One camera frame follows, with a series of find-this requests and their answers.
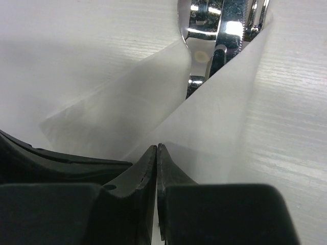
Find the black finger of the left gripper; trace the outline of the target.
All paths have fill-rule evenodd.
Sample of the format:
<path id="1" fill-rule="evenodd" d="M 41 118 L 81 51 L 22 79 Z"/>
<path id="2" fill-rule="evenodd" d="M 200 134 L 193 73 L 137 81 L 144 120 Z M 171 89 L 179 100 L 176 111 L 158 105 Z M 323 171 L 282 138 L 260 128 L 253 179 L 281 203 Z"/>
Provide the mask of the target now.
<path id="1" fill-rule="evenodd" d="M 1 131 L 1 184 L 105 184 L 132 166 L 126 161 L 69 155 L 34 148 Z"/>

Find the dark handled steak knife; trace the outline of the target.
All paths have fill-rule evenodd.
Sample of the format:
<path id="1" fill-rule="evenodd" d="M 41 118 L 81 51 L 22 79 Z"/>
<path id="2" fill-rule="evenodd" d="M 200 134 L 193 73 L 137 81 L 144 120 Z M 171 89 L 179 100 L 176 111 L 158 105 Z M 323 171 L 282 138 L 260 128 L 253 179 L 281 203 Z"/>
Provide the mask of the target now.
<path id="1" fill-rule="evenodd" d="M 245 36 L 248 1 L 223 2 L 214 55 L 209 76 L 213 76 L 241 50 Z"/>

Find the green handled spoon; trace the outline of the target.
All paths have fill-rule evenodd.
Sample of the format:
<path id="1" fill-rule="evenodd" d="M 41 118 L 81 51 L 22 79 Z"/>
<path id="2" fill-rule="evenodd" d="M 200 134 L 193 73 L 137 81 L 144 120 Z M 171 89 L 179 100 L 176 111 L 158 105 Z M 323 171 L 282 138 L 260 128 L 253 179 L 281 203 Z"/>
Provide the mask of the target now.
<path id="1" fill-rule="evenodd" d="M 187 98 L 208 79 L 222 7 L 222 0 L 178 1 L 178 26 L 191 54 Z"/>

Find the green handled fork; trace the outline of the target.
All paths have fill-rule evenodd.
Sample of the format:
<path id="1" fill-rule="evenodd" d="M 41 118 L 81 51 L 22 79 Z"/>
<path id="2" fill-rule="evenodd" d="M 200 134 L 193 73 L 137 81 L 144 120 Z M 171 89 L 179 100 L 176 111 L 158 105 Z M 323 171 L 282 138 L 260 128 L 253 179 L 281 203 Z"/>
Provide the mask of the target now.
<path id="1" fill-rule="evenodd" d="M 249 1 L 244 40 L 251 42 L 264 28 L 270 0 Z"/>

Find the white paper napkin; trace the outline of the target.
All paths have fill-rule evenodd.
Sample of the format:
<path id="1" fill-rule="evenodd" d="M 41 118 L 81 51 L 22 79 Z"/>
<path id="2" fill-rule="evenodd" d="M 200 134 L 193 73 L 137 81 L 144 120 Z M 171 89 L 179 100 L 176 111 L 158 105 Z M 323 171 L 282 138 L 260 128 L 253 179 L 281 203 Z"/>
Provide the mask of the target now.
<path id="1" fill-rule="evenodd" d="M 267 183 L 248 169 L 242 134 L 272 11 L 259 36 L 190 98 L 190 54 L 176 15 L 168 22 L 155 39 L 167 38 L 170 45 L 52 114 L 40 124 L 42 133 L 61 153 L 130 162 L 164 144 L 200 184 Z"/>

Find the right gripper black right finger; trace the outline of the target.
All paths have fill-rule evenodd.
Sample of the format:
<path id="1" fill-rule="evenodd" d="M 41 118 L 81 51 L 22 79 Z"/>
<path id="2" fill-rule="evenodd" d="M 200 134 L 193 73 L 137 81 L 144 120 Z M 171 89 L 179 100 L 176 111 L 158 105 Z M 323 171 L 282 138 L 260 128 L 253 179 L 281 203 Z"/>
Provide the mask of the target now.
<path id="1" fill-rule="evenodd" d="M 156 166 L 158 224 L 165 244 L 300 244 L 275 187 L 198 184 L 163 144 Z"/>

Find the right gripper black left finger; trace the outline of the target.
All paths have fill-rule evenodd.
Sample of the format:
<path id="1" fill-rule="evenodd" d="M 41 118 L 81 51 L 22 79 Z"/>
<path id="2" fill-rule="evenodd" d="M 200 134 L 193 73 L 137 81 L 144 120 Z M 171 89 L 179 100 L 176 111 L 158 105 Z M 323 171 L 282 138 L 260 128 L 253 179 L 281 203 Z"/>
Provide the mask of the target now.
<path id="1" fill-rule="evenodd" d="M 156 146 L 112 181 L 4 184 L 1 244 L 150 244 Z"/>

